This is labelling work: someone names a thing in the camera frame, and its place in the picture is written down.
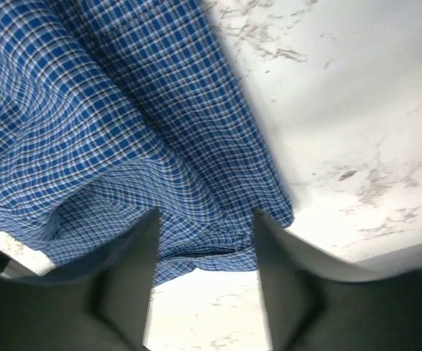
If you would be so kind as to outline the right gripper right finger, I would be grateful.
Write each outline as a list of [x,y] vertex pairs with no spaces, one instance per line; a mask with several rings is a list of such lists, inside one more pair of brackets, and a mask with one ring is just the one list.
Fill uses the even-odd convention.
[[252,214],[275,350],[422,350],[422,243],[353,264]]

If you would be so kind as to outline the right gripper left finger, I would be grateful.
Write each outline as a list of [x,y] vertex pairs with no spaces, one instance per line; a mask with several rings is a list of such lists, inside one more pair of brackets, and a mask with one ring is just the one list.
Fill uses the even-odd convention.
[[37,276],[0,251],[0,350],[143,350],[159,211]]

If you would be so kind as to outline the blue checkered long sleeve shirt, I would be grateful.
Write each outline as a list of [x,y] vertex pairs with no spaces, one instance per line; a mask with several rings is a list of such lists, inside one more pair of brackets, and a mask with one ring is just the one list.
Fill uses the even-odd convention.
[[199,1],[0,1],[0,232],[63,265],[160,209],[162,284],[293,205]]

